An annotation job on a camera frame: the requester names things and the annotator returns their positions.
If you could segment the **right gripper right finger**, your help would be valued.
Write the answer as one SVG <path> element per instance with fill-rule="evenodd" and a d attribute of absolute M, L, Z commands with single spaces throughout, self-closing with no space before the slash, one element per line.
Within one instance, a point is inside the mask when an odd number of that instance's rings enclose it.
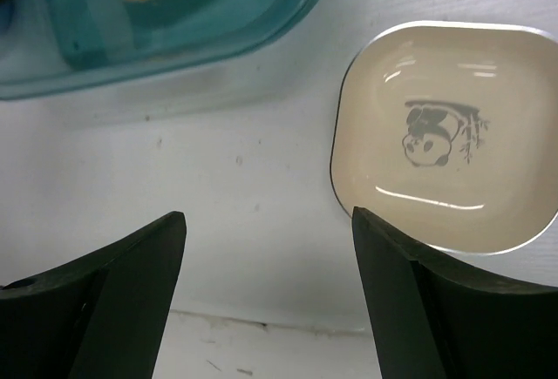
<path fill-rule="evenodd" d="M 469 265 L 362 207 L 351 225 L 382 377 L 556 377 L 556 288 Z"/>

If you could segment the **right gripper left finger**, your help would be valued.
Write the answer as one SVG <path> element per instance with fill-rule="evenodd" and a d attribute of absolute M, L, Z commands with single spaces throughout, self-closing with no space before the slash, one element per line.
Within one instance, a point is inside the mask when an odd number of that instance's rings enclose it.
<path fill-rule="evenodd" d="M 3 378 L 150 378 L 187 237 L 171 212 L 1 289 Z"/>

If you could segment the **cream plate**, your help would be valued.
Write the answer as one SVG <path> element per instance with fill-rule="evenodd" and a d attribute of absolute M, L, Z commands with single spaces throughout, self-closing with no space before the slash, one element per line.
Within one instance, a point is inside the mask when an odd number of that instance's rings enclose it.
<path fill-rule="evenodd" d="M 498 255 L 557 219 L 557 39 L 513 24 L 412 21 L 377 34 L 340 85 L 330 181 L 446 252 Z"/>

